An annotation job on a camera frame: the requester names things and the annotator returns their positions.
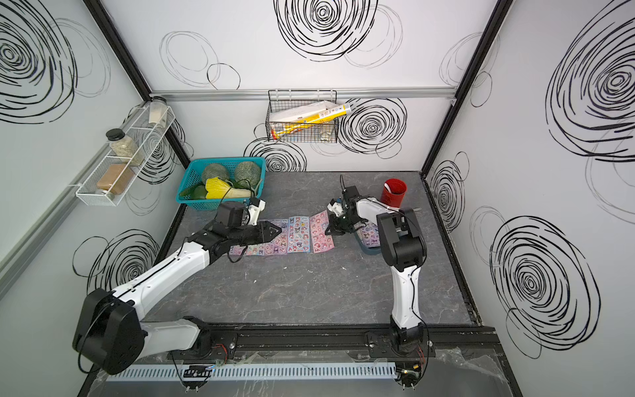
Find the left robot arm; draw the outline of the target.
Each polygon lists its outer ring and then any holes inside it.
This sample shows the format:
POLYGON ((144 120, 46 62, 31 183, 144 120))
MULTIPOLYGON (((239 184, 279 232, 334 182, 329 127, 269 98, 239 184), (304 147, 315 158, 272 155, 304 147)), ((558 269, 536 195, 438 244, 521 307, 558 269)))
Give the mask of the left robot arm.
POLYGON ((85 298, 72 341, 79 359, 109 375, 124 372, 142 357, 185 352, 205 357, 213 349, 208 324, 195 317, 145 322, 167 294, 235 246, 271 243, 281 227, 259 218, 260 209, 221 203, 213 220, 185 238, 179 250, 149 271, 111 291, 98 288, 85 298))

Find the pink My Melody sticker sheet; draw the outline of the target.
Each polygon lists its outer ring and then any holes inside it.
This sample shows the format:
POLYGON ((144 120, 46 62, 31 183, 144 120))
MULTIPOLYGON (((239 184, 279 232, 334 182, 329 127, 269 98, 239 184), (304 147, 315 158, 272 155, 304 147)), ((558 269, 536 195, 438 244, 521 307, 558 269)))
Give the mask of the pink My Melody sticker sheet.
POLYGON ((324 253, 331 251, 334 247, 332 236, 327 235, 329 227, 329 217, 327 210, 317 213, 309 219, 312 253, 324 253))

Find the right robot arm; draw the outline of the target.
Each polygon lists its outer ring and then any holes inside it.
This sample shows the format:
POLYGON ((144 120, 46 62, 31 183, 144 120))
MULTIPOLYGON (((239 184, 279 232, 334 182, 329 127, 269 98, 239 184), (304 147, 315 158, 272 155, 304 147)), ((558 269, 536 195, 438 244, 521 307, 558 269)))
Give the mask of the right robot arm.
POLYGON ((411 208, 398 208, 361 195, 354 185, 342 187, 342 196, 327 205, 327 236, 354 234, 376 226, 380 253, 390 268, 393 309, 390 314, 393 344, 400 350, 423 342, 427 324, 418 304, 418 278, 428 249, 411 208))

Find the purple Kuromi sticker sheet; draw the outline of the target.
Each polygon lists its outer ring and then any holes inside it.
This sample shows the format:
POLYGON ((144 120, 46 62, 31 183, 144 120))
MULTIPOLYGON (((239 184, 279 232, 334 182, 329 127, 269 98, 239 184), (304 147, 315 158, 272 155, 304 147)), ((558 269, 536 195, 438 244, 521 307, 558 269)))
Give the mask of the purple Kuromi sticker sheet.
POLYGON ((244 246, 233 246, 228 252, 228 254, 230 256, 240 256, 244 250, 245 250, 244 246))

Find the dark teal storage box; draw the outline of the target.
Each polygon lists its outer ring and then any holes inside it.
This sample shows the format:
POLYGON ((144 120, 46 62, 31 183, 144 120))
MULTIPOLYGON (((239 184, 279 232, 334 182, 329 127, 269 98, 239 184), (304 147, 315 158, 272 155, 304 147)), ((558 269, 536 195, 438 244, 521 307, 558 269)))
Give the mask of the dark teal storage box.
POLYGON ((360 249, 366 255, 380 255, 380 236, 376 224, 370 222, 360 222, 354 225, 355 237, 360 249))

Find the purple holographic Kuromi sheet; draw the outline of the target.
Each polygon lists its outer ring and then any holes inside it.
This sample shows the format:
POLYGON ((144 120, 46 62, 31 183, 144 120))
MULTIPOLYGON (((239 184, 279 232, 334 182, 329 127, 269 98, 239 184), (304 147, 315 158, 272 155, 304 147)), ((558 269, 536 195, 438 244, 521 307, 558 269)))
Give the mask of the purple holographic Kuromi sheet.
POLYGON ((365 248, 378 248, 380 247, 379 229, 376 224, 368 223, 359 230, 357 230, 357 236, 361 241, 361 244, 365 248))

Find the blue glitter sticker sheet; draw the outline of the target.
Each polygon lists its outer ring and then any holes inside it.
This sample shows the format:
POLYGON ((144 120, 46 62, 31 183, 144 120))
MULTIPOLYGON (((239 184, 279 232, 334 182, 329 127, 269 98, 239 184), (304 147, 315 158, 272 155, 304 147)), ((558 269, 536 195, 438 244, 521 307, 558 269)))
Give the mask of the blue glitter sticker sheet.
POLYGON ((271 223, 281 228, 281 233, 272 242, 264 245, 265 256, 282 256, 287 254, 289 238, 289 220, 274 219, 271 223))

